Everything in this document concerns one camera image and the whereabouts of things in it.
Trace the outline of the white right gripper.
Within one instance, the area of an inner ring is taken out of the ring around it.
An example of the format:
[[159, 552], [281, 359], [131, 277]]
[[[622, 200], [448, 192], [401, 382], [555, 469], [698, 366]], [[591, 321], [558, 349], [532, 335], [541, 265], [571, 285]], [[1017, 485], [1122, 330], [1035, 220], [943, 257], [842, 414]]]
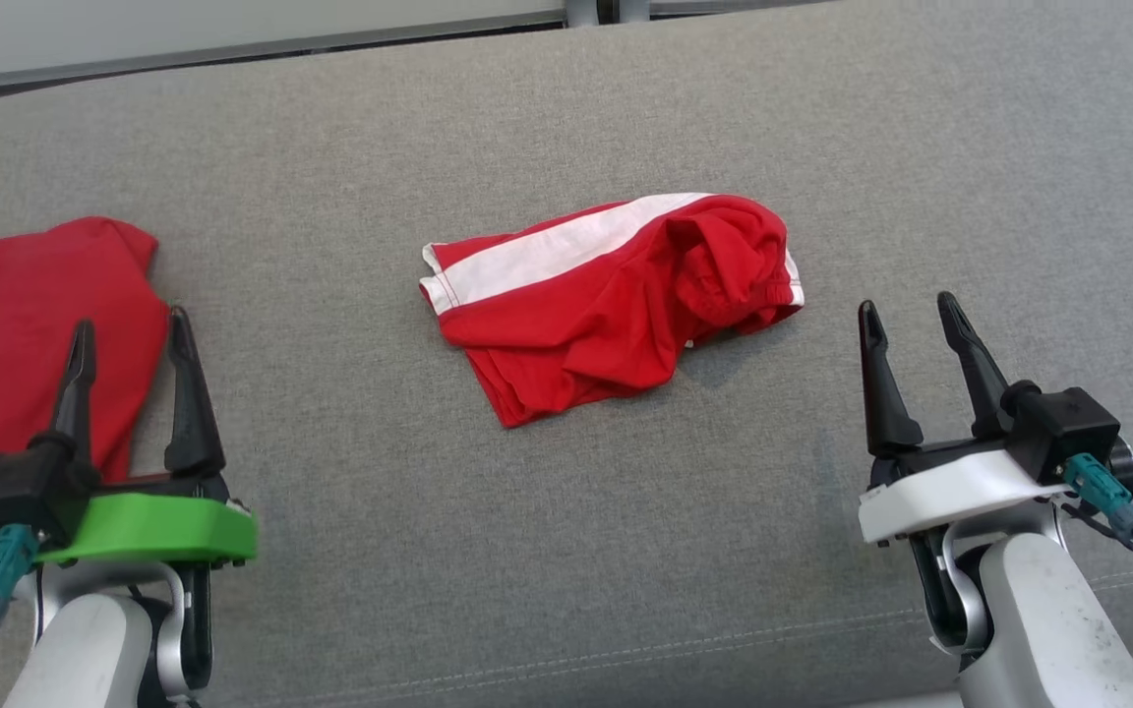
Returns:
[[[945, 340], [959, 357], [959, 367], [973, 409], [976, 440], [1002, 438], [1012, 427], [1000, 398], [1008, 387], [983, 340], [972, 327], [956, 296], [936, 296]], [[901, 535], [926, 532], [1019, 503], [1070, 494], [1070, 484], [1036, 481], [1003, 447], [953, 454], [952, 460], [917, 469], [915, 457], [896, 454], [921, 447], [925, 434], [910, 417], [908, 404], [887, 360], [886, 331], [874, 301], [858, 310], [862, 349], [867, 451], [874, 462], [860, 498], [858, 523], [868, 543], [891, 541]]]

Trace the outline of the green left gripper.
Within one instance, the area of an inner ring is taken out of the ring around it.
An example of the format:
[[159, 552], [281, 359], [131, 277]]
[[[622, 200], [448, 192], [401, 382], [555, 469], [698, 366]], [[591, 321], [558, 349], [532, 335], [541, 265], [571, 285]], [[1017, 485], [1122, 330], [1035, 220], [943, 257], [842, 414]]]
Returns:
[[[223, 442], [188, 313], [172, 306], [167, 357], [174, 369], [171, 438], [163, 453], [169, 476], [114, 485], [93, 498], [68, 546], [39, 551], [40, 564], [77, 561], [163, 561], [220, 568], [258, 555], [258, 521], [230, 495]], [[49, 434], [68, 441], [73, 457], [91, 463], [91, 390], [97, 346], [91, 319], [73, 331]]]

